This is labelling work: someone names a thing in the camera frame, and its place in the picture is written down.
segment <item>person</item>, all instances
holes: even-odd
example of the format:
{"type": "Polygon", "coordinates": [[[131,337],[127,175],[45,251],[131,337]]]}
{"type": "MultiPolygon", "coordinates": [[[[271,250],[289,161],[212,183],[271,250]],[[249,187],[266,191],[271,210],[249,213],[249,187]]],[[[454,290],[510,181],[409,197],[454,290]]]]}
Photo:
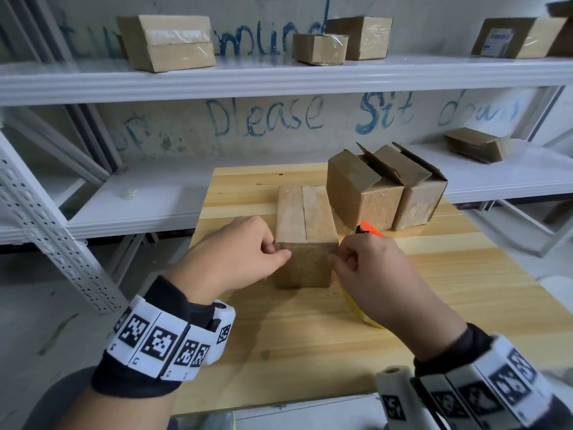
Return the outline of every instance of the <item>person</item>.
{"type": "MultiPolygon", "coordinates": [[[[191,248],[158,277],[144,298],[176,317],[189,319],[192,325],[205,327],[212,318],[212,304],[222,293],[268,277],[290,257],[290,251],[276,250],[262,218],[236,218],[191,248]]],[[[392,238],[349,235],[329,255],[329,261],[361,310],[412,351],[418,377],[445,374],[470,364],[491,347],[493,338],[466,324],[441,301],[392,238]]],[[[90,386],[57,428],[164,430],[180,384],[138,373],[106,352],[90,386]]],[[[549,410],[531,428],[573,428],[573,418],[553,397],[549,410]]]]}

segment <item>white shelf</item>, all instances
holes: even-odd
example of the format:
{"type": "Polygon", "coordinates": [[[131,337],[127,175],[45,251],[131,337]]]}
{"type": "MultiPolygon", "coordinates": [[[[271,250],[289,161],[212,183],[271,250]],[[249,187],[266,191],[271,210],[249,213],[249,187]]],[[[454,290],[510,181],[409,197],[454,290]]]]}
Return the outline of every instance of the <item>white shelf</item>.
{"type": "MultiPolygon", "coordinates": [[[[573,192],[573,159],[515,141],[516,153],[501,163],[482,165],[439,144],[412,151],[440,167],[449,179],[452,203],[573,192]]],[[[336,151],[156,160],[112,176],[69,222],[75,238],[104,237],[194,228],[214,167],[325,162],[336,151]],[[121,197],[126,191],[133,199],[121,197]]]]}
{"type": "Polygon", "coordinates": [[[573,84],[573,59],[388,56],[342,66],[290,57],[217,57],[217,66],[160,74],[126,60],[0,65],[0,107],[314,93],[479,89],[573,84]]]}
{"type": "MultiPolygon", "coordinates": [[[[58,207],[85,184],[83,179],[65,170],[59,173],[40,173],[37,179],[58,207]]],[[[0,204],[0,244],[28,242],[26,234],[13,217],[12,212],[5,205],[0,204]]]]}

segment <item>hand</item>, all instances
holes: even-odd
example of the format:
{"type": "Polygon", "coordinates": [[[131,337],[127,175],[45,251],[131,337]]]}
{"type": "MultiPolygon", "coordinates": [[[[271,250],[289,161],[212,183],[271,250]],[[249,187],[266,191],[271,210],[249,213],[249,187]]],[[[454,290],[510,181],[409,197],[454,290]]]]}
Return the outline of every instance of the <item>hand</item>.
{"type": "Polygon", "coordinates": [[[164,277],[190,302],[211,304],[220,294],[271,275],[291,257],[277,251],[260,216],[237,217],[193,246],[164,277]]]}
{"type": "Polygon", "coordinates": [[[329,260],[358,307],[396,334],[419,360],[442,353],[466,330],[459,314],[434,294],[392,238],[349,235],[329,260]]]}

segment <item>closed cardboard box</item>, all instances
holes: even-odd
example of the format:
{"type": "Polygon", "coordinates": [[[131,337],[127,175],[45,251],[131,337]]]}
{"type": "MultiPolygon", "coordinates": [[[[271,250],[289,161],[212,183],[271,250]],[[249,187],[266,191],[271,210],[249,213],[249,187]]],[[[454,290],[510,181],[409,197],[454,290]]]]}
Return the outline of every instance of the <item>closed cardboard box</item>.
{"type": "Polygon", "coordinates": [[[328,254],[338,233],[326,187],[279,186],[275,243],[292,257],[274,273],[278,288],[326,288],[332,269],[328,254]]]}
{"type": "Polygon", "coordinates": [[[573,0],[548,3],[547,11],[554,18],[566,19],[548,56],[573,57],[573,0]]]}
{"type": "Polygon", "coordinates": [[[117,21],[135,69],[165,72],[215,66],[208,16],[119,16],[117,21]]]}
{"type": "Polygon", "coordinates": [[[335,34],[294,34],[293,57],[311,65],[342,65],[346,57],[348,36],[335,34]]]}
{"type": "Polygon", "coordinates": [[[326,191],[342,222],[353,231],[366,220],[390,229],[404,185],[394,169],[359,145],[363,155],[344,150],[328,160],[326,191]]]}
{"type": "Polygon", "coordinates": [[[371,16],[354,16],[326,21],[326,33],[348,35],[347,60],[386,57],[391,27],[392,18],[371,16]]]}
{"type": "Polygon", "coordinates": [[[488,18],[483,21],[472,55],[545,57],[565,21],[565,18],[488,18]]]}
{"type": "Polygon", "coordinates": [[[392,144],[398,150],[385,145],[374,152],[380,161],[397,172],[405,186],[392,229],[399,231],[427,224],[446,190],[448,180],[437,167],[405,147],[394,142],[392,144]]]}
{"type": "Polygon", "coordinates": [[[444,135],[449,150],[484,163],[500,162],[512,153],[509,136],[497,137],[475,129],[459,128],[444,135]]]}

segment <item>wooden table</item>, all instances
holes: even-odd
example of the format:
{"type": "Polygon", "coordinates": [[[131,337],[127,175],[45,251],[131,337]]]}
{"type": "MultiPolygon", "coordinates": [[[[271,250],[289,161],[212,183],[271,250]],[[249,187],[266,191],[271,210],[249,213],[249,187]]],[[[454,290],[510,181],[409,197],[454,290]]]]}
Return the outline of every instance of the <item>wooden table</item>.
{"type": "MultiPolygon", "coordinates": [[[[326,163],[216,168],[191,244],[235,216],[259,214],[274,230],[280,184],[325,185],[326,163]]],[[[340,238],[351,232],[335,221],[340,238]]],[[[573,316],[449,202],[428,225],[385,233],[467,321],[535,365],[573,365],[573,316]]],[[[269,279],[221,299],[237,310],[225,353],[183,384],[176,414],[374,392],[374,373],[412,364],[395,336],[350,313],[338,281],[277,290],[269,279]]]]}

